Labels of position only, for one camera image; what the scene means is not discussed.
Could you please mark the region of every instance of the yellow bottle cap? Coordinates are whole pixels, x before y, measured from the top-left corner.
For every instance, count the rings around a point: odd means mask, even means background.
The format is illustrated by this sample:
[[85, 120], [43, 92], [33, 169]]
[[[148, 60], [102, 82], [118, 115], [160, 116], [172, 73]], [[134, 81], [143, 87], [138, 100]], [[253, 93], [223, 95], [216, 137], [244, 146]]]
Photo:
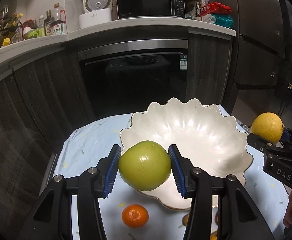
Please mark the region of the yellow bottle cap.
[[6, 39], [4, 39], [4, 40], [3, 40], [3, 46], [7, 46], [7, 45], [9, 45], [10, 42], [11, 42], [11, 39], [10, 39], [10, 38], [6, 38]]

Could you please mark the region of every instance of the metal screw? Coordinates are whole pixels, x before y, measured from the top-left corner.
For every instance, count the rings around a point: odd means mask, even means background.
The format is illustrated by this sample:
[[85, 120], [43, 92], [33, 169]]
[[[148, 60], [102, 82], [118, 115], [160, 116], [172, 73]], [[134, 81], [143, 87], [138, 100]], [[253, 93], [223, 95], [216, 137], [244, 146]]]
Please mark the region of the metal screw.
[[232, 174], [228, 175], [227, 178], [230, 181], [235, 181], [236, 180], [236, 176], [235, 175], [232, 175]]
[[89, 168], [89, 169], [88, 169], [88, 172], [89, 172], [90, 174], [94, 174], [94, 173], [97, 172], [97, 168], [96, 168], [96, 167]]
[[201, 173], [201, 168], [194, 167], [194, 168], [193, 168], [193, 173], [196, 173], [196, 174]]
[[54, 177], [54, 180], [55, 180], [56, 182], [60, 182], [62, 179], [63, 179], [63, 177], [62, 177], [61, 175], [56, 175], [56, 176]]

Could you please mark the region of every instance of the blue tablecloth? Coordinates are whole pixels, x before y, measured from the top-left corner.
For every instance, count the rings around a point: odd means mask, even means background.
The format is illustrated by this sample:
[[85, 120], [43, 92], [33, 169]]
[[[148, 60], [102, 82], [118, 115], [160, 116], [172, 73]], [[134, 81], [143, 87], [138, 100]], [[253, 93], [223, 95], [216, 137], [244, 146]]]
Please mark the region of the blue tablecloth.
[[[219, 106], [221, 113], [228, 113]], [[108, 156], [112, 146], [119, 144], [119, 132], [131, 125], [132, 114], [107, 117], [75, 130], [65, 141], [54, 175], [65, 178], [77, 176], [97, 165], [100, 158]], [[283, 235], [282, 223], [288, 204], [288, 194], [282, 183], [262, 171], [263, 154], [247, 146], [253, 163], [245, 172], [246, 190], [257, 204], [276, 239]], [[130, 204], [143, 205], [149, 212], [148, 223], [137, 229], [127, 227], [121, 218], [122, 210]], [[175, 212], [163, 207], [157, 200], [145, 197], [116, 177], [113, 192], [107, 199], [99, 200], [102, 220], [108, 240], [180, 240], [185, 227], [182, 217], [188, 212]], [[77, 196], [72, 198], [73, 239], [79, 239]]]

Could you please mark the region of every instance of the white bowl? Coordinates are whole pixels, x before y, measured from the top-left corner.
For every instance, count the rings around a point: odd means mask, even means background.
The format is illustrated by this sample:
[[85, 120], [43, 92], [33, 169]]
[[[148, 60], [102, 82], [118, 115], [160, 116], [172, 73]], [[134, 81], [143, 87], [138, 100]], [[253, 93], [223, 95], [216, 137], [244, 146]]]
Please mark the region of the white bowl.
[[[202, 106], [197, 99], [181, 103], [171, 98], [164, 106], [153, 102], [145, 113], [134, 113], [132, 125], [120, 132], [122, 154], [136, 143], [151, 140], [168, 151], [176, 144], [181, 155], [189, 158], [212, 176], [224, 178], [234, 174], [245, 185], [244, 172], [253, 161], [247, 153], [247, 134], [237, 130], [233, 116], [223, 116], [217, 105]], [[174, 210], [187, 210], [191, 199], [178, 193], [174, 177], [152, 191], [140, 191], [158, 199], [164, 206]], [[213, 196], [213, 207], [218, 197]]]

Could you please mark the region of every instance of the countertop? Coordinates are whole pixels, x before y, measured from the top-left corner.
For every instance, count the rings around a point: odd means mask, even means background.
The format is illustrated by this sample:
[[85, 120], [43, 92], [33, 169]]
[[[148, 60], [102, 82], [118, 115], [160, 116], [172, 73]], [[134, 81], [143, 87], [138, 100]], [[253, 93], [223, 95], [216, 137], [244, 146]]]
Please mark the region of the countertop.
[[[218, 105], [222, 115], [229, 115]], [[132, 114], [110, 116], [92, 122], [75, 130], [65, 141], [57, 161], [54, 175], [65, 178], [78, 176], [83, 171], [97, 165], [100, 158], [106, 157], [113, 144], [122, 147], [119, 133], [129, 128]], [[237, 124], [237, 129], [244, 132]], [[247, 152], [253, 155], [253, 163], [245, 171], [245, 188], [258, 206], [275, 239], [283, 235], [283, 217], [288, 204], [288, 195], [281, 182], [262, 171], [263, 153], [247, 145]], [[142, 228], [128, 228], [121, 219], [122, 210], [129, 204], [143, 205], [149, 213], [149, 221]], [[79, 240], [77, 219], [77, 196], [72, 197], [73, 239]], [[106, 199], [99, 199], [99, 207], [107, 239], [182, 239], [185, 227], [182, 217], [187, 211], [176, 212], [163, 207], [157, 200], [137, 193], [124, 183], [117, 174], [113, 191]]]
[[3, 65], [9, 62], [11, 59], [17, 58], [18, 56], [27, 52], [31, 52], [45, 46], [63, 44], [67, 41], [71, 41], [92, 33], [123, 27], [145, 25], [183, 26], [195, 29], [197, 28], [202, 30], [209, 30], [229, 36], [236, 36], [236, 31], [232, 29], [201, 21], [171, 17], [128, 18], [91, 26], [85, 29], [80, 29], [66, 35], [40, 37], [31, 40], [20, 41], [16, 44], [11, 44], [9, 46], [0, 48], [0, 65]]

